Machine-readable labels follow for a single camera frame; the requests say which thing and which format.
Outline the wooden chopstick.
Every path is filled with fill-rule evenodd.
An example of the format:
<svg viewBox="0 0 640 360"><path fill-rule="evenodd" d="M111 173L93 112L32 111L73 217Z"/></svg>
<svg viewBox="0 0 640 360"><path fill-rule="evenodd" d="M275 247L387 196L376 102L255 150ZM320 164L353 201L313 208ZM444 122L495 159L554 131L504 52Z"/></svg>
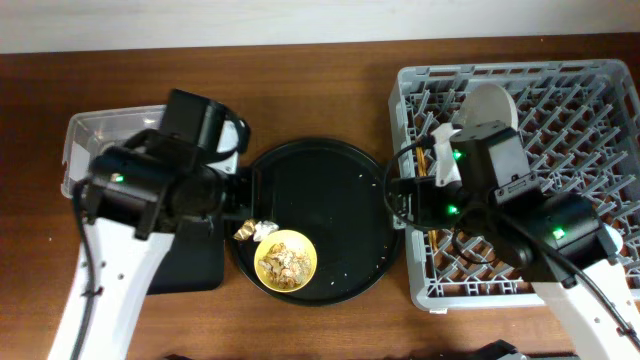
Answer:
<svg viewBox="0 0 640 360"><path fill-rule="evenodd" d="M436 252L438 250L438 231L430 230L428 232L428 240L432 251Z"/></svg>
<svg viewBox="0 0 640 360"><path fill-rule="evenodd" d="M416 162L417 162L417 175L419 177L425 177L427 175L428 167L425 159L424 149L418 146L415 149L415 153L416 153Z"/></svg>

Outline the light blue cup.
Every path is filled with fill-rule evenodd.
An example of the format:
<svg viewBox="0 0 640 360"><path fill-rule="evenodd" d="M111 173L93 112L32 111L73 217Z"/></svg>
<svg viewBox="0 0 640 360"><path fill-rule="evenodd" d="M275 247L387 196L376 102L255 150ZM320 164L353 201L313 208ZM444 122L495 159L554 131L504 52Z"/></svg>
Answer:
<svg viewBox="0 0 640 360"><path fill-rule="evenodd" d="M612 239L612 242L615 247L615 254L619 255L624 245L624 241L621 234L611 225L605 224L604 227L607 233L609 234L610 238Z"/></svg>

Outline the yellow bowl with food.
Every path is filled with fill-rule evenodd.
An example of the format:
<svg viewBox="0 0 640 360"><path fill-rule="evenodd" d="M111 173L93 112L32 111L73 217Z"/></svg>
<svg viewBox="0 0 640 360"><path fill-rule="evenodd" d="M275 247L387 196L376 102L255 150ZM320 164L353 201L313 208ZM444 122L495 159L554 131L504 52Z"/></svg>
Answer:
<svg viewBox="0 0 640 360"><path fill-rule="evenodd" d="M311 281L318 255L314 244L302 233L279 230L260 242L253 264L259 281L269 290L291 293Z"/></svg>

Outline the grey round plate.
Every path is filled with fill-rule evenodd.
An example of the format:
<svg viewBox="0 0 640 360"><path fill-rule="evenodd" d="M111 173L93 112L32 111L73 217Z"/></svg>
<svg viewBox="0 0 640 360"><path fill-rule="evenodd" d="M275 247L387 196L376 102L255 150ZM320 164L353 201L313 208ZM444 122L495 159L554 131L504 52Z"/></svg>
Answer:
<svg viewBox="0 0 640 360"><path fill-rule="evenodd" d="M512 96L495 84L484 84L471 91L461 103L458 114L451 122L459 127L471 127L500 121L506 126L518 127L518 114Z"/></svg>

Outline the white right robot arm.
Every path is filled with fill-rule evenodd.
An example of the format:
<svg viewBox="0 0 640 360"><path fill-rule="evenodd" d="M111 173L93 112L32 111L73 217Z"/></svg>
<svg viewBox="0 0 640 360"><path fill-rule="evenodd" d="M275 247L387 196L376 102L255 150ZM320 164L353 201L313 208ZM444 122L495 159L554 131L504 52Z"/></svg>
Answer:
<svg viewBox="0 0 640 360"><path fill-rule="evenodd" d="M636 359L639 311L617 258L618 232L577 193L547 196L520 137L494 121L465 127L437 156L458 178L385 179L387 210L423 232L481 236L570 335L581 359Z"/></svg>

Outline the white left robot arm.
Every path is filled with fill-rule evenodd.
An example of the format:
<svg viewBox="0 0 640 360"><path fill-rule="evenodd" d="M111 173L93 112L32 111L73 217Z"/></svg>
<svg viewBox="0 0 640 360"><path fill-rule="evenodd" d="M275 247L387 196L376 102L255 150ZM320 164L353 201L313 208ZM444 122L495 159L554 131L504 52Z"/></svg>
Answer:
<svg viewBox="0 0 640 360"><path fill-rule="evenodd" d="M81 244L52 359L125 358L148 289L179 231L250 215L246 179L216 164L246 152L251 129L227 106L174 89L156 129L112 146L74 185Z"/></svg>

